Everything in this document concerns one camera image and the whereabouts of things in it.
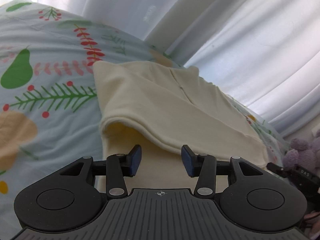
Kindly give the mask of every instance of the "pink leaf print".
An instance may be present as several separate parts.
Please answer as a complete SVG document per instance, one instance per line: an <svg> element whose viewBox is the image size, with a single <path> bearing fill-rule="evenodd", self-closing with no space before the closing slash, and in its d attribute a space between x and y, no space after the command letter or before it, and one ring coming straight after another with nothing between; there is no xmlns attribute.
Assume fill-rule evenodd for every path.
<svg viewBox="0 0 320 240"><path fill-rule="evenodd" d="M91 65L89 65L89 64L87 65L87 62L85 60L82 61L82 65L84 65L84 67L87 69L87 71L89 73L91 73L91 74L93 74L92 68L90 67L90 66L92 66L92 64Z"/></svg>
<svg viewBox="0 0 320 240"><path fill-rule="evenodd" d="M71 70L70 70L70 68L69 68L68 62L63 61L63 62L62 62L62 65L63 65L63 68L64 68L65 72L66 72L69 76L71 76L71 75L72 75L72 72L71 72Z"/></svg>
<svg viewBox="0 0 320 240"><path fill-rule="evenodd" d="M37 64L35 65L35 68L34 68L33 72L35 73L36 76L39 75L39 68L40 68L40 66L41 66L41 63L37 63Z"/></svg>
<svg viewBox="0 0 320 240"><path fill-rule="evenodd" d="M84 72L82 69L79 68L78 62L76 60L72 61L73 67L75 68L76 72L80 75L83 76Z"/></svg>
<svg viewBox="0 0 320 240"><path fill-rule="evenodd" d="M59 75L59 76L62 76L62 72L61 70L58 68L59 66L59 63L56 62L54 65L53 65L53 68L54 68L54 71Z"/></svg>
<svg viewBox="0 0 320 240"><path fill-rule="evenodd" d="M44 72L46 72L48 75L51 75L51 71L49 67L50 67L50 63L46 63L44 67Z"/></svg>

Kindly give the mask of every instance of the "purple plush toy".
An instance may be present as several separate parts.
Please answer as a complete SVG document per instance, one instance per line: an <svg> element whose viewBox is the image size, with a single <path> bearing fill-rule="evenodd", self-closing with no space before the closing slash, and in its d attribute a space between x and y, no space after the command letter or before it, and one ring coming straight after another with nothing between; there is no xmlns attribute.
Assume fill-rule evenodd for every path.
<svg viewBox="0 0 320 240"><path fill-rule="evenodd" d="M283 158L284 168L293 168L295 164L299 164L308 171L316 173L320 167L320 130L316 133L312 144L300 138L293 138L290 146L292 150Z"/></svg>
<svg viewBox="0 0 320 240"><path fill-rule="evenodd" d="M320 161L320 130L316 132L316 138L311 143L311 149L317 155Z"/></svg>

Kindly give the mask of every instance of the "yellow circle print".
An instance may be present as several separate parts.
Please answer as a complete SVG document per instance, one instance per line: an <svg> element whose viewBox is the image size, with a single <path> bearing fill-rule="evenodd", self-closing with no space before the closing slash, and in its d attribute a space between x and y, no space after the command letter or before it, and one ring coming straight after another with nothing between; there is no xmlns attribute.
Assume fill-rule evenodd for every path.
<svg viewBox="0 0 320 240"><path fill-rule="evenodd" d="M3 180L0 181L0 193L2 194L8 193L8 185Z"/></svg>

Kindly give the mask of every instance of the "cream cloth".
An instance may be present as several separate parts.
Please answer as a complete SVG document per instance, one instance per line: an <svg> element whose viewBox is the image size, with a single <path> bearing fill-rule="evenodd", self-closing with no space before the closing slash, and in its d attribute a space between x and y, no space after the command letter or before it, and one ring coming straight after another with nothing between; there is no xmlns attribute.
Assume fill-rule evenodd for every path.
<svg viewBox="0 0 320 240"><path fill-rule="evenodd" d="M135 144L142 146L138 173L126 179L129 190L193 189L196 178L187 176L179 156L183 144L219 160L236 155L266 166L266 148L257 133L217 86L199 77L196 67L98 61L93 72L104 157L127 153ZM218 191L226 187L219 183Z"/></svg>

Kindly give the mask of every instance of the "metal pivot screw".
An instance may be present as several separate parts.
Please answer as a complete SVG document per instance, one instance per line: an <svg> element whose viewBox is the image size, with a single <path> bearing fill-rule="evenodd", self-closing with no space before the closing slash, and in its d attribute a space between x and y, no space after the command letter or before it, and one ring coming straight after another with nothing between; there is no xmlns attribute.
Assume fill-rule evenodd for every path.
<svg viewBox="0 0 320 240"><path fill-rule="evenodd" d="M109 190L109 194L113 196L120 196L124 193L124 190L119 187L114 187L111 190Z"/></svg>
<svg viewBox="0 0 320 240"><path fill-rule="evenodd" d="M213 190L208 188L208 187L201 187L197 190L198 194L203 195L203 196L208 196L213 193Z"/></svg>

